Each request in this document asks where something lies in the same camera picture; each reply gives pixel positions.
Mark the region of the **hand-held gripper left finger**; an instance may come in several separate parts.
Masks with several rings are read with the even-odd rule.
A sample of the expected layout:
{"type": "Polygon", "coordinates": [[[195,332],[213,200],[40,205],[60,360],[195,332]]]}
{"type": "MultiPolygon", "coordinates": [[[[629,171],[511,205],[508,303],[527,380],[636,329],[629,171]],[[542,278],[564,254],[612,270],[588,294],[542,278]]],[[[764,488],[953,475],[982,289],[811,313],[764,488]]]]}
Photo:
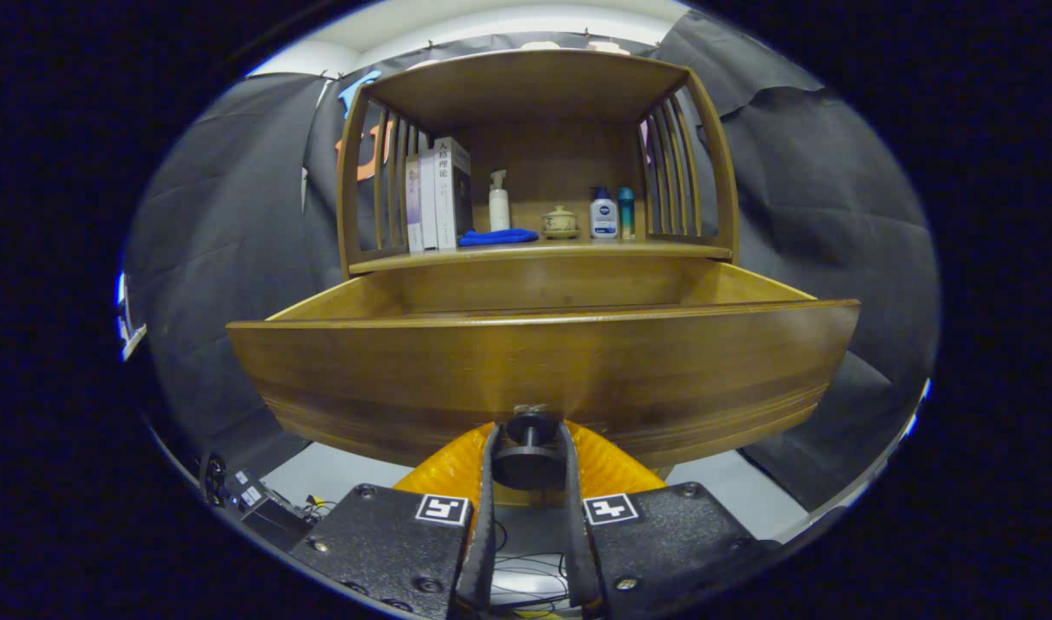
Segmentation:
{"type": "Polygon", "coordinates": [[[361,483],[294,543],[319,585],[391,619],[478,619],[495,562],[492,459],[499,427],[459,436],[412,471],[412,486],[361,483]]]}

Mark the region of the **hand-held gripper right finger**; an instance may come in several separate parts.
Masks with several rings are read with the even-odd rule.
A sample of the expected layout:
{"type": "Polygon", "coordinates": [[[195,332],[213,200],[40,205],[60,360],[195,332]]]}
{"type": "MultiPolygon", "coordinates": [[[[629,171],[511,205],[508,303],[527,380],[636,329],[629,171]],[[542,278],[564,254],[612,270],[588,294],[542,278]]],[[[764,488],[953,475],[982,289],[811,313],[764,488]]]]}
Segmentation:
{"type": "Polygon", "coordinates": [[[570,603],[586,619],[668,619],[777,561],[703,484],[666,484],[596,432],[565,421],[570,603]]]}

